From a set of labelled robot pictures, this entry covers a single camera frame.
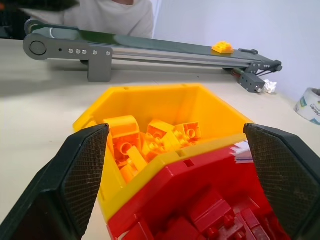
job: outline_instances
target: white shirt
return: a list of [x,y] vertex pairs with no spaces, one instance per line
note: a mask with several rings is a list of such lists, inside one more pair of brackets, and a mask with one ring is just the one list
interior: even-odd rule
[[79,5],[63,12],[24,9],[45,23],[77,27],[80,30],[151,38],[154,27],[150,0],[134,0],[123,5],[112,0],[79,0]]

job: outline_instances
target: white table surface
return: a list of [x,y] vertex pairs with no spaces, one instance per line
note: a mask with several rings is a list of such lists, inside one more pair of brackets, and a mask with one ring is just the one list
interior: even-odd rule
[[[320,156],[320,126],[297,115],[294,102],[248,93],[221,69],[120,61],[113,68],[111,82],[89,83],[79,61],[35,61],[22,41],[0,39],[0,223],[73,133],[72,124],[111,86],[202,83],[255,123],[298,135]],[[97,203],[83,239],[109,239]]]

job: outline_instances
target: tape roll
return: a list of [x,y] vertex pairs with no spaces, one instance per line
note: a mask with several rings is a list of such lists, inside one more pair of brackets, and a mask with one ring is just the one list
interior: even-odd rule
[[320,126],[320,89],[308,88],[294,107],[301,117]]

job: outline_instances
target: yellow bin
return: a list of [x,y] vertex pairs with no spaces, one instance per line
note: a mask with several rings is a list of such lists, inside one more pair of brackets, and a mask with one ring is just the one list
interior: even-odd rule
[[107,147],[98,194],[106,222],[165,166],[244,141],[244,124],[252,123],[201,84],[177,84],[111,87],[73,128],[77,132],[105,119],[129,115],[135,117],[143,133],[154,119],[171,125],[198,122],[202,143],[157,156],[129,183]]

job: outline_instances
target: textured grip surface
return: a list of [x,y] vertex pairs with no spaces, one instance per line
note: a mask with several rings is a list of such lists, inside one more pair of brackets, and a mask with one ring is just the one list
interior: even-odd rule
[[104,128],[83,143],[62,184],[62,197],[80,236],[87,230],[100,188],[107,134]]
[[264,193],[284,230],[293,238],[319,199],[318,182],[279,137],[250,124],[244,133]]

